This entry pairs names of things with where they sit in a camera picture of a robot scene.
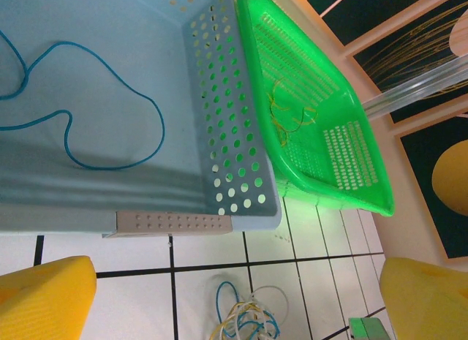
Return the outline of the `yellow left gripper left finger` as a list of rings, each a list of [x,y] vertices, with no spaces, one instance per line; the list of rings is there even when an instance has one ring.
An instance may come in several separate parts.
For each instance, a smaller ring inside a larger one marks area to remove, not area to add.
[[[88,256],[1,276],[2,339],[79,339],[97,290]]]

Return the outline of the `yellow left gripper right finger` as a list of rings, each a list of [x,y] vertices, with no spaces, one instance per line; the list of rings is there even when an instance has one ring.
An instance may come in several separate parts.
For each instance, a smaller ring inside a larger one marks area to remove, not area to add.
[[[388,258],[380,292],[397,339],[466,339],[467,273]]]

